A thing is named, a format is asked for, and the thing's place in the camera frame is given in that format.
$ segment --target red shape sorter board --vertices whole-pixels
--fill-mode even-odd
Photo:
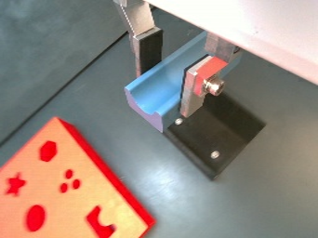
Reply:
[[[135,238],[153,224],[78,130],[53,118],[0,168],[0,237]]]

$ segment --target dark gray table surface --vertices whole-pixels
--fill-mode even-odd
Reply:
[[[126,30],[114,0],[0,1],[0,12],[2,143]]]
[[[198,31],[165,13],[166,52]],[[157,218],[148,237],[318,237],[318,89],[245,53],[229,95],[266,127],[216,181],[131,110],[125,37],[0,148],[11,158],[53,116],[73,123]]]

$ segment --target star-shaped hole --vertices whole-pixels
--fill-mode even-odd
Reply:
[[[17,174],[15,178],[9,178],[10,189],[7,190],[7,194],[14,194],[19,196],[19,191],[22,187],[26,186],[27,181],[21,179],[21,173]]]

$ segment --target blue plastic piece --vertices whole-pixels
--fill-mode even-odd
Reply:
[[[181,117],[185,72],[206,55],[205,39],[206,33],[202,33],[125,88],[130,106],[161,132]]]

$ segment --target black metal base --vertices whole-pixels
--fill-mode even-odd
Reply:
[[[261,122],[230,97],[206,95],[202,108],[165,132],[213,179],[262,130]]]

